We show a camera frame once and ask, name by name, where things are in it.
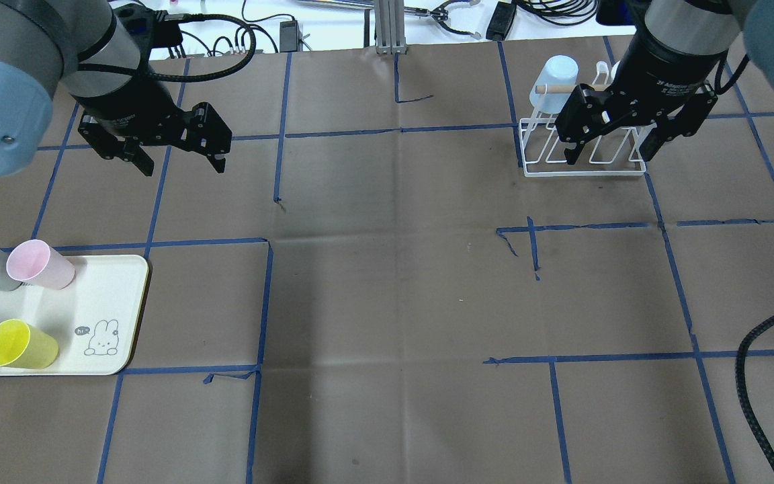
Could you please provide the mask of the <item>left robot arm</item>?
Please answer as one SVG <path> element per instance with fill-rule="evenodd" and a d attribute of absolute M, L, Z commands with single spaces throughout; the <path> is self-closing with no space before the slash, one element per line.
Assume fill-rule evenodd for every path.
<path fill-rule="evenodd" d="M 155 165 L 144 148 L 172 146 L 199 153 L 223 173 L 232 141 L 227 123 L 208 102 L 180 108 L 166 85 L 221 79 L 230 69 L 173 76 L 148 63 L 154 49 L 181 41 L 181 24 L 209 19 L 139 2 L 0 1 L 0 177 L 33 161 L 58 87 L 82 107 L 77 132 L 102 159 L 150 177 Z"/>

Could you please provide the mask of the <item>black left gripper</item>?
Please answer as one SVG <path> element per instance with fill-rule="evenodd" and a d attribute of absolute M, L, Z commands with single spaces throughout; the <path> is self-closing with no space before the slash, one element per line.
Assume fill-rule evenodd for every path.
<path fill-rule="evenodd" d="M 155 162 L 144 147 L 173 146 L 207 158 L 215 172 L 226 169 L 232 132 L 208 102 L 179 108 L 148 64 L 136 76 L 78 71 L 78 102 L 83 115 L 78 134 L 104 159 L 131 162 L 145 177 Z"/>

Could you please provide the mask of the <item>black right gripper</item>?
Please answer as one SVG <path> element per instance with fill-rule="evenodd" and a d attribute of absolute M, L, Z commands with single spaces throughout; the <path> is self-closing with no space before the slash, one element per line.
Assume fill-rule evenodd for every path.
<path fill-rule="evenodd" d="M 616 128 L 657 128 L 642 135 L 641 159 L 651 162 L 663 141 L 691 136 L 718 101 L 707 78 L 718 55 L 680 52 L 652 34 L 636 34 L 621 58 L 612 84 L 597 91 L 590 85 L 572 89 L 555 123 L 566 142 L 564 159 L 575 165 L 586 143 Z"/>

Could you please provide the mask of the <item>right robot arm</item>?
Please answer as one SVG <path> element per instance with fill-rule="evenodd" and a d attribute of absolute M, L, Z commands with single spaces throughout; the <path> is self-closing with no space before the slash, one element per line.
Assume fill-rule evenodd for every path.
<path fill-rule="evenodd" d="M 611 85 L 577 85 L 556 119 L 565 160 L 574 165 L 596 138 L 649 126 L 645 161 L 679 136 L 694 135 L 723 87 L 710 80 L 742 37 L 749 63 L 774 89 L 774 1 L 627 1 L 636 33 Z"/>

